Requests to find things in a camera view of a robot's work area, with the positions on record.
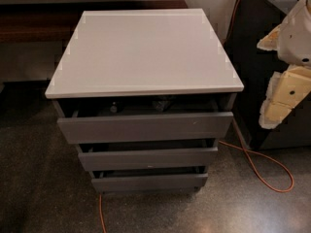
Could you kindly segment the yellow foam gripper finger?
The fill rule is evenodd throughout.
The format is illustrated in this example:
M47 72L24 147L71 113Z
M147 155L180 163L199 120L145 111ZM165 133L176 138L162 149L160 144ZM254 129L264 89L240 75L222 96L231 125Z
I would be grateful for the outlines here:
M310 68L290 65L283 73L274 72L259 111L259 125L276 128L310 92Z
M257 48L266 51L277 50L280 28L281 25L276 26L266 36L260 39Z

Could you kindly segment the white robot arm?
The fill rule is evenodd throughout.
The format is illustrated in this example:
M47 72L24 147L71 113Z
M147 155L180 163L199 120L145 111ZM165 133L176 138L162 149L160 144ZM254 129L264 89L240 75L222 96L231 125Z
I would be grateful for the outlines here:
M273 73L259 111L259 125L274 129L311 92L311 1L298 0L257 48L276 50L289 65L283 73Z

